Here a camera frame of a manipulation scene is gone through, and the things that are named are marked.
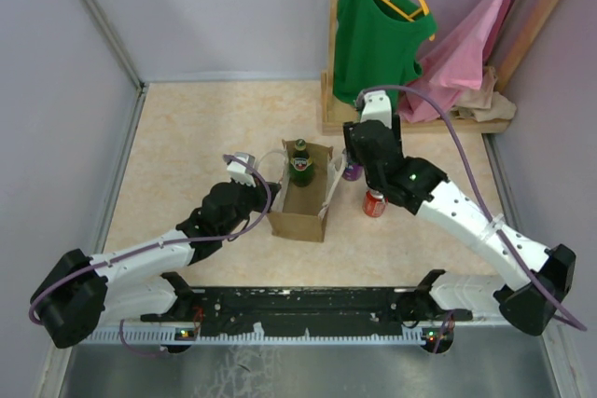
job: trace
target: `green shirt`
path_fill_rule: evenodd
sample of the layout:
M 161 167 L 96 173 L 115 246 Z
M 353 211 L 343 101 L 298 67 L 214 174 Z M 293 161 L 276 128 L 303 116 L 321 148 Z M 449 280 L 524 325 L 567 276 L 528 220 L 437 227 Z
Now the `green shirt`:
M 410 0 L 390 0 L 407 14 L 419 7 Z M 381 0 L 339 0 L 334 95 L 354 103 L 362 89 L 380 84 L 409 84 L 423 74 L 416 54 L 437 30 L 431 14 L 409 22 Z M 388 92 L 396 110 L 397 92 Z

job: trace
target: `bottle cap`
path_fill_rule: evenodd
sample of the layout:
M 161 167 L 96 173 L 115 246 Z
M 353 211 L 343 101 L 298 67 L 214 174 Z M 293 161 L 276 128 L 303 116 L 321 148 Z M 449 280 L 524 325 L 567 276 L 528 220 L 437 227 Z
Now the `bottle cap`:
M 302 151 L 303 149 L 307 149 L 307 142 L 302 139 L 298 139 L 295 141 L 295 149 L 298 151 Z

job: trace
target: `table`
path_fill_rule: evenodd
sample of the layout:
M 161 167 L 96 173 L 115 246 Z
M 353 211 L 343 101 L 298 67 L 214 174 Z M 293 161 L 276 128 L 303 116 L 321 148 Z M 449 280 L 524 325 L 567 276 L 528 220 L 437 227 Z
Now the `table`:
M 212 185 L 229 179 L 222 154 L 261 157 L 283 139 L 297 138 L 333 145 L 338 154 L 342 137 L 323 136 L 318 128 L 319 100 L 319 81 L 152 84 L 104 249 L 155 238 L 185 220 Z M 461 139 L 484 198 L 500 213 L 481 135 Z M 448 134 L 405 134 L 404 151 L 429 159 L 472 194 Z M 279 178 L 280 163 L 276 157 L 264 162 L 266 179 Z M 380 218 L 364 215 L 365 191 L 364 179 L 340 182 L 323 243 L 273 237 L 264 220 L 180 272 L 194 286 L 405 286 L 433 268 L 494 273 L 454 237 L 405 210 L 390 206 Z

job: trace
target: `red can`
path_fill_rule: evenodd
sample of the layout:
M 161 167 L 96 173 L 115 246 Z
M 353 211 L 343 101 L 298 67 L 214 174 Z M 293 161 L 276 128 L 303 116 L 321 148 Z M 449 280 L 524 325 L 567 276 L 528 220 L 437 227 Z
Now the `red can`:
M 388 200 L 382 193 L 368 188 L 363 200 L 363 212 L 372 218 L 379 218 L 382 216 L 387 203 Z

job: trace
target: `pink shirt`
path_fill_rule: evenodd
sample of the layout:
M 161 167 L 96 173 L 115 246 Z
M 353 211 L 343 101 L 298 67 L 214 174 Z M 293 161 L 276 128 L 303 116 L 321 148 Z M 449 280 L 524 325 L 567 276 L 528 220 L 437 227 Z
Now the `pink shirt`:
M 410 84 L 450 110 L 463 89 L 480 89 L 489 56 L 509 0 L 481 0 L 471 13 L 421 60 L 423 77 Z M 406 94 L 398 113 L 408 122 L 430 121 L 439 114 L 419 96 Z

